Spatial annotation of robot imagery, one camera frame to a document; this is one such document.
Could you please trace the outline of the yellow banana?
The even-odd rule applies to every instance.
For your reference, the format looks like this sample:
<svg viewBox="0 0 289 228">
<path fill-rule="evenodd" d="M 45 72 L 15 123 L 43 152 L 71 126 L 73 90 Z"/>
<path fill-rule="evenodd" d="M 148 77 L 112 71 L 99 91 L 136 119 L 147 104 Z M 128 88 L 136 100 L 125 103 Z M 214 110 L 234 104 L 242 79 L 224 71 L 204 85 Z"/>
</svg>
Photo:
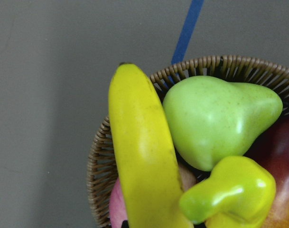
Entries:
<svg viewBox="0 0 289 228">
<path fill-rule="evenodd" d="M 184 192 L 157 92 L 135 64 L 118 66 L 109 87 L 109 121 L 131 228 L 191 228 L 178 201 Z"/>
</svg>

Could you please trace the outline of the brown wicker basket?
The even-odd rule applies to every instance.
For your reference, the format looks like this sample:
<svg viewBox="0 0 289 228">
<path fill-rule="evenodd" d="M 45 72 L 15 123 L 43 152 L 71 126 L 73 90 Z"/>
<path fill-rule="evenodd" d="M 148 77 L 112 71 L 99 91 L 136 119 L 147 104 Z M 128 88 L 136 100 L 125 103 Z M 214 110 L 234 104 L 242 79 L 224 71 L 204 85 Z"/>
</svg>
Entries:
<svg viewBox="0 0 289 228">
<path fill-rule="evenodd" d="M 153 73 L 149 78 L 159 98 L 163 99 L 174 84 L 198 75 L 268 87 L 282 99 L 282 115 L 289 115 L 289 68 L 257 57 L 237 55 L 198 57 L 172 64 Z M 99 228 L 111 227 L 109 202 L 117 177 L 111 128 L 109 118 L 105 117 L 91 145 L 86 178 L 89 206 Z"/>
</svg>

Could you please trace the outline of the green pear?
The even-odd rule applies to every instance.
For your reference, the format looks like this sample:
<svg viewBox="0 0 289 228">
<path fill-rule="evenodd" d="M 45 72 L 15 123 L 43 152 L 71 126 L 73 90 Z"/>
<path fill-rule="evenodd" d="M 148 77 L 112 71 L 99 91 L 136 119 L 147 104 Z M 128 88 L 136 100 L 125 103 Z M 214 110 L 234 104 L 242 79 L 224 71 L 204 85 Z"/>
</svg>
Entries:
<svg viewBox="0 0 289 228">
<path fill-rule="evenodd" d="M 283 102 L 261 85 L 192 76 L 170 88 L 163 108 L 180 156 L 210 171 L 224 157 L 244 155 L 279 118 Z"/>
</svg>

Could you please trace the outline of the pink peach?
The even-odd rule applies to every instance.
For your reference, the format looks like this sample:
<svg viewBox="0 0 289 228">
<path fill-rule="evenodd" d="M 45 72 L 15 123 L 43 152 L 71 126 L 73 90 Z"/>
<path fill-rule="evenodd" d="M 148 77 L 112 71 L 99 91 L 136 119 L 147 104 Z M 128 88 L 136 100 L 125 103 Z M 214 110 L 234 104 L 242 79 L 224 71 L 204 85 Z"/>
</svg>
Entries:
<svg viewBox="0 0 289 228">
<path fill-rule="evenodd" d="M 119 178 L 116 180 L 111 191 L 109 214 L 112 228 L 121 228 L 122 223 L 128 220 Z"/>
</svg>

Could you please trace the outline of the yellow-green bell pepper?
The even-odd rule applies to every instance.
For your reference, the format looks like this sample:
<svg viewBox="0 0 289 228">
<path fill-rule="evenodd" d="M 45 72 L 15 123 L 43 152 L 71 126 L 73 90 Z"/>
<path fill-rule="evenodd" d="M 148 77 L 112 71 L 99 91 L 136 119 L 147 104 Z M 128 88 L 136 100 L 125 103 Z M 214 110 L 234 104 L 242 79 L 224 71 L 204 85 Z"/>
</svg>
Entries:
<svg viewBox="0 0 289 228">
<path fill-rule="evenodd" d="M 250 158 L 228 156 L 182 195 L 179 207 L 192 223 L 208 228 L 260 228 L 275 194 L 275 179 L 266 169 Z"/>
</svg>

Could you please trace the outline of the red yellow apple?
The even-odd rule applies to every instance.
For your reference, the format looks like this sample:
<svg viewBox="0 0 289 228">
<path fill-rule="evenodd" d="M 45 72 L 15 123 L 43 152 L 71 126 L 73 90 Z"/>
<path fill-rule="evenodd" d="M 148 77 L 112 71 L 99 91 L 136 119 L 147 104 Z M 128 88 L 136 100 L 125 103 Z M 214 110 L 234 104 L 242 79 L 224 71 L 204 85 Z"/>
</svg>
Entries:
<svg viewBox="0 0 289 228">
<path fill-rule="evenodd" d="M 276 196 L 264 228 L 289 228 L 289 115 L 262 133 L 245 156 L 256 161 L 276 181 Z"/>
</svg>

